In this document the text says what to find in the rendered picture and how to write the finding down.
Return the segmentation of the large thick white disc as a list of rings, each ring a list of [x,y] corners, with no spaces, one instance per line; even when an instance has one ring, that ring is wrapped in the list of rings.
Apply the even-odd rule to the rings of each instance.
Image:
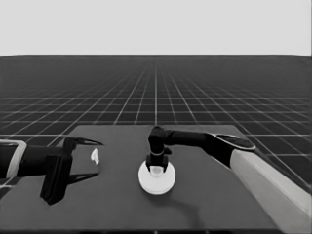
[[[143,162],[138,169],[138,182],[145,192],[163,195],[174,187],[176,170],[171,162],[166,169],[160,166],[147,168],[146,162]]]

